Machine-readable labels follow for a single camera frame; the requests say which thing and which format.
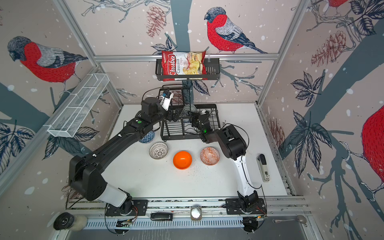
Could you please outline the orange plastic bowl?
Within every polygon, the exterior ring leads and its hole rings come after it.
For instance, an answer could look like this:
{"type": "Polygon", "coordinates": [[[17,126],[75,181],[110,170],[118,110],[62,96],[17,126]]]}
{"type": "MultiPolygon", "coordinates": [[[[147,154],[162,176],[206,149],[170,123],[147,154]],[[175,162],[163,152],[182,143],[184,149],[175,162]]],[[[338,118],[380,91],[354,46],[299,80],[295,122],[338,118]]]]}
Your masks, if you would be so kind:
{"type": "Polygon", "coordinates": [[[192,164],[193,158],[190,153],[180,151],[174,155],[173,164],[179,170],[186,170],[192,164]]]}

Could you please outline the white brown patterned bowl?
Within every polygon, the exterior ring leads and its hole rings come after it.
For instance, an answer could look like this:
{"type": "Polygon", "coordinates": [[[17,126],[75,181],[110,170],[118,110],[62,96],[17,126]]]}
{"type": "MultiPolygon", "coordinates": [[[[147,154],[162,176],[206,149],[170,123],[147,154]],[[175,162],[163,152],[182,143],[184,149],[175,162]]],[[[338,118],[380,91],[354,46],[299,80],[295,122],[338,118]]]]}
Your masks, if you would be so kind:
{"type": "Polygon", "coordinates": [[[159,160],[164,158],[168,154],[168,151],[169,148],[165,143],[158,142],[150,147],[149,154],[151,158],[159,160]]]}

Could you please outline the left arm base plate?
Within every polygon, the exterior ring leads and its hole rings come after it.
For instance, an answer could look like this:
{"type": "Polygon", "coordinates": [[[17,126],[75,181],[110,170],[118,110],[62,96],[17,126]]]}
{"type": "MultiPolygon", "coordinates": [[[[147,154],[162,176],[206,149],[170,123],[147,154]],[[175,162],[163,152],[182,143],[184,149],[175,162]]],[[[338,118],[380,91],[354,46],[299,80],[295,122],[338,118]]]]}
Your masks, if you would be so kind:
{"type": "Polygon", "coordinates": [[[107,204],[106,217],[136,217],[145,216],[148,200],[128,200],[120,207],[107,204]]]}

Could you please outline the grey green patterned bowl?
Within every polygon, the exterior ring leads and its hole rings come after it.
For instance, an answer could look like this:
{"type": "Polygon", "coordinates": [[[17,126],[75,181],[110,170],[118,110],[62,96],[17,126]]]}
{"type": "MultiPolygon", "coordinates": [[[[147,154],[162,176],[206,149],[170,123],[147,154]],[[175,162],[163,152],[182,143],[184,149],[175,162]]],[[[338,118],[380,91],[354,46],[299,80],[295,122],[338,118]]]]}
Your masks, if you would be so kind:
{"type": "Polygon", "coordinates": [[[191,116],[193,114],[198,114],[198,113],[199,113],[199,110],[193,104],[184,105],[182,109],[182,115],[185,117],[191,116]]]}

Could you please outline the dark blue patterned bowl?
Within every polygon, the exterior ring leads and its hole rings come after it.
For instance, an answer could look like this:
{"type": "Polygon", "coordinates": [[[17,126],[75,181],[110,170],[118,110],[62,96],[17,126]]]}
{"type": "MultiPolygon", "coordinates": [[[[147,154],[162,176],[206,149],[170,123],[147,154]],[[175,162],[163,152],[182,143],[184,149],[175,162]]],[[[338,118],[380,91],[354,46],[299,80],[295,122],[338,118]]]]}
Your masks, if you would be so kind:
{"type": "Polygon", "coordinates": [[[139,140],[140,143],[147,144],[150,143],[155,137],[155,132],[150,131],[148,134],[146,134],[143,138],[139,140]]]}

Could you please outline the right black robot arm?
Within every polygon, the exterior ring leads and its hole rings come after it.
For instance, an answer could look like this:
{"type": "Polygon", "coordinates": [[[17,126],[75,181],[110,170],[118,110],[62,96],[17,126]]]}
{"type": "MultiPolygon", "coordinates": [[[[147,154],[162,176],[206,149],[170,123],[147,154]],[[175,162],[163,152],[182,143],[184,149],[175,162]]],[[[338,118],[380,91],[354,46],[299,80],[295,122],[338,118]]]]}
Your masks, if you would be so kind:
{"type": "Polygon", "coordinates": [[[236,125],[227,123],[222,128],[213,130],[209,116],[209,114],[204,113],[192,117],[192,126],[199,130],[198,135],[204,143],[219,143],[224,156],[233,160],[238,184],[238,203],[242,212],[251,214],[257,208],[259,195],[258,188],[251,183],[246,164],[246,151],[249,143],[238,132],[240,127],[236,125]]]}

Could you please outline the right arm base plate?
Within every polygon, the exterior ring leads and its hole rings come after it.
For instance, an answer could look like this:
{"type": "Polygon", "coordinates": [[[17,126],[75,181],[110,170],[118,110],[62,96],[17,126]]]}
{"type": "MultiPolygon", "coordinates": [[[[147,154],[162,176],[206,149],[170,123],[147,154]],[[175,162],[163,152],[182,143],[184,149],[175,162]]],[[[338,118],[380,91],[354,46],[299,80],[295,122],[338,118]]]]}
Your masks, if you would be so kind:
{"type": "Polygon", "coordinates": [[[258,199],[256,204],[252,207],[249,207],[247,210],[242,210],[239,199],[225,199],[225,203],[222,205],[226,211],[227,215],[265,215],[267,212],[266,204],[264,199],[258,199]]]}

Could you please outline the black wire dish rack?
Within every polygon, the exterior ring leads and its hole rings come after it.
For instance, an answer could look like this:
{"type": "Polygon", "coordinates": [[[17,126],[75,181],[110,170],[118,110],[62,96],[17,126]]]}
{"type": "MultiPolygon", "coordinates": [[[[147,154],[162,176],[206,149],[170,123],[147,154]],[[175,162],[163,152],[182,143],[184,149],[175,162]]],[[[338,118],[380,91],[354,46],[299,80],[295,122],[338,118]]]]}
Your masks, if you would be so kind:
{"type": "Polygon", "coordinates": [[[158,98],[161,100],[161,95],[165,90],[169,90],[174,93],[169,110],[180,109],[180,120],[178,122],[168,122],[163,120],[161,123],[161,138],[163,141],[173,140],[190,140],[199,139],[198,129],[192,127],[192,117],[201,114],[202,110],[209,110],[210,125],[213,130],[221,128],[219,123],[219,112],[217,105],[215,104],[194,104],[191,98],[190,89],[183,85],[163,85],[159,90],[158,98]],[[193,104],[199,110],[198,114],[185,117],[182,115],[182,109],[184,105],[193,104]]]}

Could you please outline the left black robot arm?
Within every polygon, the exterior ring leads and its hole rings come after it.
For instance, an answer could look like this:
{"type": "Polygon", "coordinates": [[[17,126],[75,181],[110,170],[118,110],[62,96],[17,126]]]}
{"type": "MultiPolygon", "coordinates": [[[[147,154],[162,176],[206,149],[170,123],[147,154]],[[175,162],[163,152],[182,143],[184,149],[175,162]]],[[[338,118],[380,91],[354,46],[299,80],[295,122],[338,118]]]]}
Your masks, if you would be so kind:
{"type": "Polygon", "coordinates": [[[108,184],[102,176],[109,164],[128,147],[153,130],[153,126],[165,120],[171,111],[172,97],[161,100],[148,97],[141,102],[141,110],[128,121],[123,129],[100,148],[80,157],[75,156],[69,165],[69,185],[88,201],[102,201],[120,208],[129,202],[129,194],[108,184]]]}

